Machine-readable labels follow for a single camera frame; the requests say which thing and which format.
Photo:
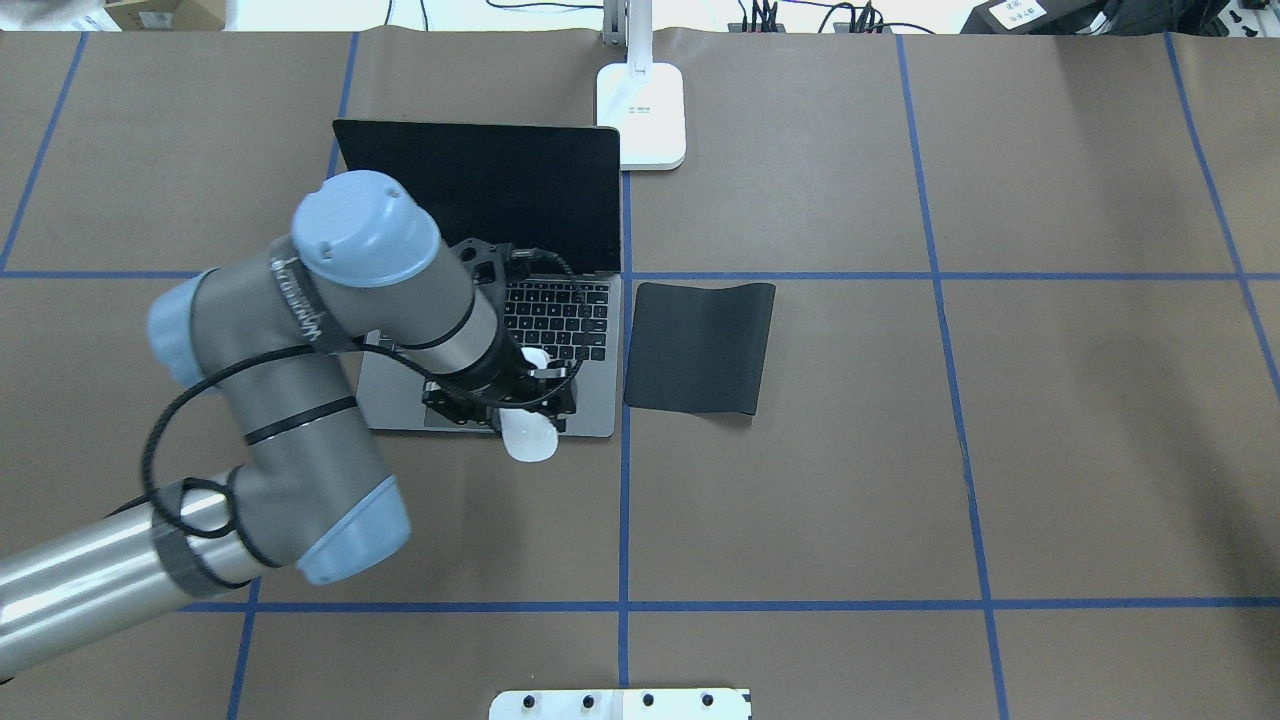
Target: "black screen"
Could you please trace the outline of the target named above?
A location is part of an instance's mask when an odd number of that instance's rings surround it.
[[[476,237],[552,250],[575,273],[622,269],[613,128],[334,120],[333,132],[347,169],[396,178],[449,245]]]

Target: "light blue cap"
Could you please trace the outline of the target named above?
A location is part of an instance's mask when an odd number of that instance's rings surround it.
[[[384,287],[431,264],[440,228],[398,182],[372,170],[334,176],[293,213],[293,245],[312,273],[347,287]]]
[[[196,346],[191,340],[191,307],[196,302],[196,291],[205,270],[189,281],[165,292],[151,304],[147,311],[147,340],[156,360],[169,368],[169,374],[182,387],[192,387],[205,379],[205,372],[196,360]]]
[[[408,514],[396,475],[378,484],[298,560],[312,585],[326,585],[367,570],[408,539]]]

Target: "laptop keyboard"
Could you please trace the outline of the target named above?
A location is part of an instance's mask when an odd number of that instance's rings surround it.
[[[609,286],[584,281],[585,305],[572,302],[573,283],[525,281],[507,284],[507,329],[525,347],[552,360],[604,360],[609,329]]]

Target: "mouse pad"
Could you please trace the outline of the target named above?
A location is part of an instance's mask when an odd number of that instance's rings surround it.
[[[773,292],[771,283],[724,290],[640,284],[623,401],[755,415]]]

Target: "open laptop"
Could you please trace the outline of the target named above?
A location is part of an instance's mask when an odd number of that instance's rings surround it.
[[[564,275],[535,265],[548,274],[508,283],[506,322],[520,345],[584,363],[564,434],[612,436],[622,337],[617,131],[347,119],[333,129],[347,169],[396,178],[448,245],[475,237],[550,250],[582,277],[590,318],[570,302]],[[490,432],[428,410],[422,378],[378,355],[365,357],[356,398],[374,429]]]

